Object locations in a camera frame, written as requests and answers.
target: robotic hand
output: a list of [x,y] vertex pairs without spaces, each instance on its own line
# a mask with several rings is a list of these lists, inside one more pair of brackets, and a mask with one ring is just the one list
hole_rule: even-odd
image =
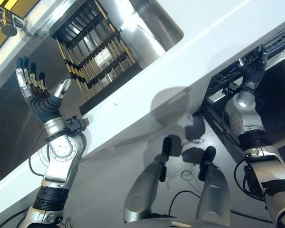
[[17,59],[17,80],[31,111],[44,124],[48,135],[46,142],[51,150],[41,187],[22,228],[55,228],[62,220],[64,204],[77,172],[78,160],[86,148],[86,138],[81,133],[86,124],[75,117],[66,124],[59,112],[71,79],[62,80],[50,95],[45,84],[45,74],[41,72],[36,77],[36,64],[30,65],[30,71],[28,65],[27,57]]
[[285,228],[285,162],[268,139],[255,109],[255,89],[264,76],[267,61],[263,45],[258,55],[258,60],[250,64],[238,60],[243,82],[238,93],[227,102],[226,112],[230,128],[246,154],[242,162],[247,163],[244,171],[250,191],[242,191],[265,200],[272,221],[277,227]]

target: black glove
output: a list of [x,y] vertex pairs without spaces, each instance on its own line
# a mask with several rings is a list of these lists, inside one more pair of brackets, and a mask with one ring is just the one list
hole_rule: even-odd
[[62,99],[71,85],[71,79],[63,79],[54,94],[50,95],[45,84],[45,74],[40,72],[36,77],[36,64],[27,57],[18,58],[16,62],[16,76],[22,94],[34,115],[43,123],[60,117],[59,107]]

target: metal rack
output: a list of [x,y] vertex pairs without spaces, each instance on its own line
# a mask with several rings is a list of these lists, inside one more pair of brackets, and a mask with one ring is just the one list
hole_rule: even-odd
[[87,113],[142,69],[98,1],[87,0],[52,36]]

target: white surface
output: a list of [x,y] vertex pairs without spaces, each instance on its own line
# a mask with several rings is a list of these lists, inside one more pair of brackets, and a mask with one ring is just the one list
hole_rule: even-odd
[[[86,115],[90,125],[85,131],[85,154],[114,142],[140,141],[148,133],[151,137],[178,116],[175,107],[196,111],[211,76],[285,27],[285,0],[159,3],[184,37]],[[40,180],[30,173],[27,161],[4,178],[0,182],[0,213],[38,188]]]

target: black joint ring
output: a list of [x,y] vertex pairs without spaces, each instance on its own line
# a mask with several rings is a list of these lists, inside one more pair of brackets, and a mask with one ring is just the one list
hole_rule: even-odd
[[56,133],[56,134],[46,138],[45,142],[49,143],[49,142],[53,141],[54,139],[56,139],[56,138],[58,138],[58,137],[60,137],[62,135],[65,135],[65,134],[69,134],[69,133],[71,133],[71,130],[69,128],[66,128],[66,129],[64,129],[64,130],[62,130],[62,131],[60,131],[60,132],[58,132],[58,133]]

